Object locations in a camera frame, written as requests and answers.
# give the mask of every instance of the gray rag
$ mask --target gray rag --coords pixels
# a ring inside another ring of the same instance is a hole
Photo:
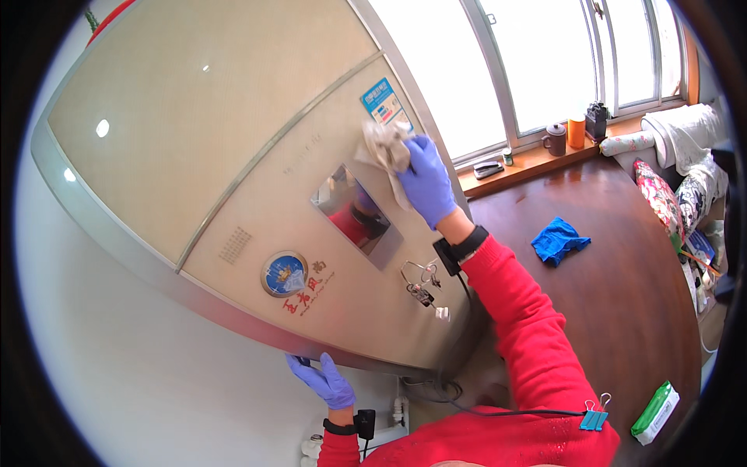
[[[397,204],[406,211],[412,209],[407,200],[397,172],[404,172],[410,165],[410,150],[403,143],[409,138],[409,125],[394,122],[381,126],[379,123],[366,120],[362,124],[363,141],[356,151],[355,159],[384,170],[389,176],[391,190]]]

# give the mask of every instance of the window sill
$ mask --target window sill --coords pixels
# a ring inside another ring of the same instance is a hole
[[[641,119],[631,118],[622,122],[609,123],[607,125],[607,137],[635,133],[640,130]],[[550,155],[546,148],[540,146],[514,155],[514,164],[512,166],[505,166],[503,172],[486,179],[476,179],[471,170],[460,173],[459,184],[465,192],[466,197],[481,197],[501,191],[526,179],[559,167],[592,158],[598,154],[599,145],[587,137],[584,138],[582,149],[573,149],[566,144],[565,155],[561,156]]]

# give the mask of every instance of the black wristband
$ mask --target black wristband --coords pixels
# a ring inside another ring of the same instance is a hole
[[[328,418],[324,419],[324,423],[322,423],[324,426],[324,429],[329,431],[333,435],[354,435],[358,433],[358,430],[356,429],[355,425],[345,425],[344,427],[341,427],[340,425],[335,425],[331,421],[329,421]]]
[[[472,233],[460,244],[451,247],[451,254],[458,262],[462,261],[472,252],[477,251],[480,245],[490,235],[485,227],[476,226]]]

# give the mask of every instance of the person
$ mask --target person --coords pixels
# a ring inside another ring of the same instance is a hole
[[[406,141],[412,167],[399,174],[405,193],[431,229],[452,245],[464,242],[476,226],[453,197],[446,167],[427,136]],[[585,401],[599,405],[578,358],[563,333],[565,318],[518,263],[509,248],[492,235],[460,262],[471,285],[495,322],[498,352],[506,360],[519,410],[556,409],[582,412]],[[287,355],[293,373],[329,407],[317,465],[357,466],[353,424],[355,394],[322,354],[321,370]],[[478,412],[506,411],[477,406]],[[363,461],[368,466],[606,466],[620,441],[604,422],[601,431],[581,430],[582,416],[511,415],[485,417],[461,412],[425,424],[414,433],[379,446]]]

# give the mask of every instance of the gloved hand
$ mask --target gloved hand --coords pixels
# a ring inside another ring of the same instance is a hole
[[[436,224],[456,209],[449,174],[432,139],[419,134],[404,143],[410,150],[412,168],[397,176],[412,207],[436,230]]]
[[[319,358],[322,369],[317,370],[314,367],[302,365],[298,358],[285,354],[288,366],[291,371],[306,385],[314,389],[317,395],[327,402],[327,406],[332,410],[344,409],[352,406],[356,401],[356,394],[353,388],[337,371],[332,357],[327,352],[322,353]]]

